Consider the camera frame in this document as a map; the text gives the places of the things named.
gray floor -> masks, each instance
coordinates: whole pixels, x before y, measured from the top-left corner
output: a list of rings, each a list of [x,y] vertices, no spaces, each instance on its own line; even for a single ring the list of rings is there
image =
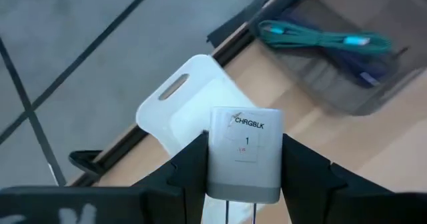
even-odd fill
[[[0,38],[25,89],[21,98],[37,102],[132,1],[0,0]],[[70,151],[103,149],[113,142],[134,122],[137,106],[186,59],[209,53],[206,35],[250,1],[144,0],[35,107],[65,180],[79,174],[67,160]],[[22,114],[9,72],[0,61],[0,133],[8,137],[0,143],[0,188],[55,184],[49,152],[42,152],[43,132],[36,138],[32,129],[36,117],[5,135],[17,117],[33,109],[27,105]]]

wooden surface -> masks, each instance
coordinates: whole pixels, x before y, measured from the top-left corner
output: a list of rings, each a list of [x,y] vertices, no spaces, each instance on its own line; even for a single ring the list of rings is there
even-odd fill
[[[379,112],[349,117],[319,107],[257,42],[229,63],[226,71],[257,106],[284,110],[284,132],[304,145],[393,191],[427,191],[426,74]],[[149,136],[96,185],[131,185],[168,159]],[[289,223],[283,200],[261,210],[257,222]]]

teal cable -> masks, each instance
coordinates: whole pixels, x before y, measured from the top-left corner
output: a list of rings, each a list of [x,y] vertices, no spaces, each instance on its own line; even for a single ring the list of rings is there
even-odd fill
[[[273,48],[329,47],[377,55],[392,51],[391,40],[376,33],[323,32],[285,21],[262,21],[260,39]]]

blue cable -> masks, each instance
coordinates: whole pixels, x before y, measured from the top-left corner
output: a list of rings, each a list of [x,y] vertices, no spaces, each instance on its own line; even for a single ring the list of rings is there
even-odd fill
[[[389,53],[392,42],[376,33],[332,33],[286,21],[262,21],[260,39],[274,48],[312,47],[341,49],[367,55]]]

charger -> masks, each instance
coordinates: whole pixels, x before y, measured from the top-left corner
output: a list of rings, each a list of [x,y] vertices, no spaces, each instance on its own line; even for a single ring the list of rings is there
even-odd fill
[[[278,202],[282,112],[214,107],[210,124],[206,193],[226,201]]]

